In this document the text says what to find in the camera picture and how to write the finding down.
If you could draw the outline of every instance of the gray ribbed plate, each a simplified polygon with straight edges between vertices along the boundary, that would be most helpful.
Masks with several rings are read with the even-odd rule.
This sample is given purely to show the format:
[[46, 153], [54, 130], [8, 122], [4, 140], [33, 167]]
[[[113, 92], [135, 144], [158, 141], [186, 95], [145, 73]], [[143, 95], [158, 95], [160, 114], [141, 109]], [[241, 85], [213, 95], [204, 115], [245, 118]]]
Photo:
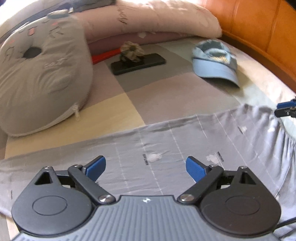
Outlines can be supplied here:
[[[71, 234], [37, 238], [21, 233], [15, 241], [236, 241], [211, 228], [194, 206], [173, 196], [122, 196], [100, 206], [89, 222]], [[278, 241], [273, 234], [249, 241]]]

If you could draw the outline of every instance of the flower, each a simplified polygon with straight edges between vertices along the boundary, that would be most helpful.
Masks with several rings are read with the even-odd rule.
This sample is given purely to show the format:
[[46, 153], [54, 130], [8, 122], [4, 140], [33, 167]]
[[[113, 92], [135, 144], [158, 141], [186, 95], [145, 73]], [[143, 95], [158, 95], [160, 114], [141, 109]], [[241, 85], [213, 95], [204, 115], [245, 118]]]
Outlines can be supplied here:
[[121, 53], [131, 61], [138, 62], [139, 58], [144, 55], [144, 50], [139, 44], [134, 44], [131, 41], [126, 41], [120, 47]]

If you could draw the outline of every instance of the bed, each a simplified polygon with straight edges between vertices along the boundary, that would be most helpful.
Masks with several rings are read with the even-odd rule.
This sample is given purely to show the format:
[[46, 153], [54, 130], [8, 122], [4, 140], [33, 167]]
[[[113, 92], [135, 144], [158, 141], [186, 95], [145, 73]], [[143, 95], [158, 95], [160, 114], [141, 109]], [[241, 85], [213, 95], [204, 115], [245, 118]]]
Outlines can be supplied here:
[[[0, 159], [59, 148], [195, 113], [228, 110], [244, 103], [274, 109], [277, 103], [295, 97], [296, 65], [292, 57], [296, 48], [292, 36], [295, 31], [292, 29], [296, 26], [293, 23], [296, 11], [286, 1], [200, 0], [199, 4], [209, 9], [221, 24], [221, 40], [225, 41], [238, 61], [240, 89], [229, 83], [204, 81], [194, 75], [191, 50], [204, 38], [186, 37], [144, 45], [145, 53], [159, 53], [168, 60], [166, 66], [157, 67], [158, 75], [142, 79], [143, 73], [134, 72], [114, 77], [109, 66], [118, 60], [118, 56], [94, 65], [93, 85], [88, 101], [80, 111], [80, 120], [72, 116], [47, 130], [21, 138], [7, 137], [0, 131]], [[246, 16], [244, 9], [250, 5], [252, 8], [248, 9]], [[261, 27], [262, 21], [267, 22], [265, 16], [258, 17], [263, 7], [268, 10], [265, 13], [271, 19], [270, 28]], [[282, 39], [286, 40], [286, 44], [279, 44]], [[213, 92], [203, 95], [207, 90]], [[287, 131], [296, 136], [295, 120], [284, 118], [283, 121]], [[12, 238], [17, 229], [9, 218], [7, 225]]]

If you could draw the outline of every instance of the red strip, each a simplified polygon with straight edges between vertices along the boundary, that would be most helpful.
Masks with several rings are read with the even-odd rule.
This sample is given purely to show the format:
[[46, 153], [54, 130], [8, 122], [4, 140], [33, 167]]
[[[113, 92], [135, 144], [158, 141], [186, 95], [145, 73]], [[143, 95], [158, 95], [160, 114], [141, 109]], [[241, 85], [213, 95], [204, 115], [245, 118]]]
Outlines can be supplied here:
[[92, 56], [92, 61], [93, 61], [93, 64], [97, 64], [99, 62], [102, 62], [110, 57], [113, 57], [115, 55], [118, 55], [120, 54], [120, 49], [115, 49], [115, 50], [111, 50], [109, 52], [106, 52], [106, 53], [102, 53], [102, 54], [99, 54], [99, 55], [94, 55]]

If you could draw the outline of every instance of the smartphone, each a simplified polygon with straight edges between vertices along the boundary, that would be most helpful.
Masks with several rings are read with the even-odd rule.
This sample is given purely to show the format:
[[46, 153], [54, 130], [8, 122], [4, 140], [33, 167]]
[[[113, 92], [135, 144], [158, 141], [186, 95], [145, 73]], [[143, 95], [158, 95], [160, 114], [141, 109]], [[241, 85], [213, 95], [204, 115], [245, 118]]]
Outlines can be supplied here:
[[151, 54], [144, 55], [142, 64], [139, 64], [139, 65], [135, 64], [135, 66], [127, 66], [124, 62], [117, 61], [117, 62], [111, 63], [110, 67], [114, 75], [119, 75], [119, 74], [131, 72], [134, 70], [144, 69], [144, 68], [161, 65], [165, 63], [166, 63], [166, 60], [163, 57], [161, 57], [159, 54], [151, 53]]

